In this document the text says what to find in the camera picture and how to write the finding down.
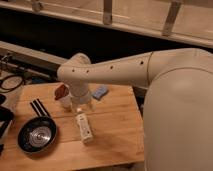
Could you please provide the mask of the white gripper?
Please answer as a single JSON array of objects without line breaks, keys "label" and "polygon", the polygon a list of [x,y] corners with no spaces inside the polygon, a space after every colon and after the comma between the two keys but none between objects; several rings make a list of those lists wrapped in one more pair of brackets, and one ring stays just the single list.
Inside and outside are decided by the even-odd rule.
[{"label": "white gripper", "polygon": [[93,134],[90,129],[87,116],[81,108],[77,109],[76,121],[79,127],[82,142],[84,144],[90,142],[93,139]]}]

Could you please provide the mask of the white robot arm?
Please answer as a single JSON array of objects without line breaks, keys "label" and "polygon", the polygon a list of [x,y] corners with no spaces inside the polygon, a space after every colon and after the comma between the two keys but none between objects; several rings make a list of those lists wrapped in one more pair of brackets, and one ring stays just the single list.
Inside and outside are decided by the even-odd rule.
[{"label": "white robot arm", "polygon": [[57,77],[76,105],[90,101],[90,83],[144,88],[145,171],[213,171],[212,53],[183,48],[96,64],[78,53]]}]

